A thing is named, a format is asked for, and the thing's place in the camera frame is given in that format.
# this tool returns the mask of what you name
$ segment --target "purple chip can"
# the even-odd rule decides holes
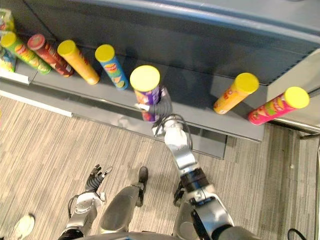
[[[160,99],[160,73],[150,65],[137,67],[130,75],[130,84],[139,104],[155,105]],[[142,111],[144,121],[154,123],[159,119],[158,115]]]

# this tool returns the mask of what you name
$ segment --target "red chip can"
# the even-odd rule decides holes
[[[29,49],[48,63],[53,69],[64,77],[74,74],[74,69],[64,60],[45,39],[42,34],[35,34],[30,37],[27,43]]]

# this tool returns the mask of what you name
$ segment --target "cable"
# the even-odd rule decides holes
[[[296,233],[298,234],[298,236],[302,239],[302,240],[307,240],[305,238],[305,236],[303,236],[303,234],[301,232],[299,232],[297,229],[295,228],[290,228],[287,234],[288,240],[293,240],[294,238],[292,237],[292,234]]]
[[[172,114],[168,115],[166,118],[163,118],[163,119],[161,120],[160,124],[158,125],[158,127],[156,128],[154,135],[155,135],[155,136],[158,135],[158,132],[159,132],[159,130],[160,130],[160,127],[161,127],[161,126],[164,127],[164,125],[165,125],[166,122],[168,122],[168,121],[170,121],[170,120],[173,120],[173,119],[170,118],[170,117],[173,117],[174,120],[176,120],[176,121],[179,122],[179,123],[182,123],[182,124],[185,126],[185,128],[186,128],[186,130],[187,130],[187,132],[188,132],[188,146],[189,146],[189,148],[192,150],[192,149],[193,149],[193,141],[192,141],[192,137],[191,137],[190,128],[189,128],[187,122],[185,121],[185,119],[184,119],[181,115],[179,115],[179,114],[172,113]]]
[[[68,202],[68,216],[69,219],[71,218],[71,207],[72,207],[72,203],[74,202],[75,198],[78,198],[79,195],[74,195],[72,198],[70,198],[69,202]]]

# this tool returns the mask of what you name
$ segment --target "white sneaker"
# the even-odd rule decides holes
[[[31,214],[25,215],[15,224],[11,234],[10,240],[22,240],[28,236],[35,226],[35,217]]]

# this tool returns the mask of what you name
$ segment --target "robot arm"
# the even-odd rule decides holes
[[[178,114],[172,114],[171,100],[166,89],[164,97],[161,95],[160,103],[161,106],[166,107],[157,107],[156,105],[150,108],[147,106],[144,110],[150,111],[152,109],[152,113],[162,116],[161,121],[153,126],[152,131],[156,137],[164,135],[164,142],[173,155],[181,183],[187,191],[186,197],[194,206],[191,217],[200,239],[259,239],[241,227],[234,227],[234,222],[226,207],[217,195],[214,186],[208,182],[205,173],[192,153],[191,133],[185,120]]]
[[[74,196],[69,201],[69,220],[58,240],[73,240],[89,235],[91,226],[98,214],[97,208],[102,206],[106,201],[105,193],[98,194],[97,190],[111,170],[112,168],[109,168],[102,173],[99,165],[93,168],[86,181],[85,191],[80,195]],[[71,215],[70,208],[74,198],[76,198],[76,204],[74,212]]]

